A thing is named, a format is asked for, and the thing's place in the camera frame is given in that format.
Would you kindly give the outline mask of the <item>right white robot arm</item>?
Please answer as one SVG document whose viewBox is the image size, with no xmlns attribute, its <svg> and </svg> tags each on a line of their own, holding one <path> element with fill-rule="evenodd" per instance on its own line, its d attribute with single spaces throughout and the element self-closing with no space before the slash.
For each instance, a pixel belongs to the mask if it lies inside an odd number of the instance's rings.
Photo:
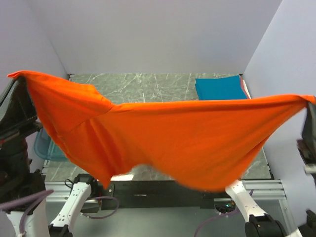
<svg viewBox="0 0 316 237">
<path fill-rule="evenodd" d="M 316 178 L 316 105 L 309 103 L 302 138 L 297 140 L 297 149 L 305 167 L 304 172 Z M 245 220 L 247 237 L 314 237 L 316 235 L 316 213 L 306 210 L 306 223 L 292 233 L 286 234 L 280 221 L 267 214 L 252 198 L 242 181 L 232 183 L 223 180 L 217 184 L 217 193 L 222 197 L 230 196 Z"/>
</svg>

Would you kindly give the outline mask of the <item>orange t shirt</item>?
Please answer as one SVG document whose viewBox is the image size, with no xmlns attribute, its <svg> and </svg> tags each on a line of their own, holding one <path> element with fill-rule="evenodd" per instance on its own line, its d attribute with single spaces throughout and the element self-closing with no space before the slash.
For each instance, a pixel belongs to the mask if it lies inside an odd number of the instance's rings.
<svg viewBox="0 0 316 237">
<path fill-rule="evenodd" d="M 114 104 L 93 85 L 17 71 L 39 120 L 69 161 L 104 187 L 147 164 L 178 183 L 222 191 L 239 179 L 268 138 L 315 103 L 312 95 Z"/>
</svg>

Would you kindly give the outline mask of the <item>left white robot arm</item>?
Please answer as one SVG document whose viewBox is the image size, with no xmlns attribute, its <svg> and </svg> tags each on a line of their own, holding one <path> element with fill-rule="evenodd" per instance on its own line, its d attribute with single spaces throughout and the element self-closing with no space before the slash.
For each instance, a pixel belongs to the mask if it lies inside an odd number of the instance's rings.
<svg viewBox="0 0 316 237">
<path fill-rule="evenodd" d="M 26 79 L 19 76 L 0 97 L 0 209 L 18 237 L 71 237 L 76 219 L 88 198 L 99 192 L 97 181 L 79 174 L 56 218 L 46 218 L 45 188 L 40 170 L 30 171 L 26 137 L 42 129 L 29 96 Z"/>
</svg>

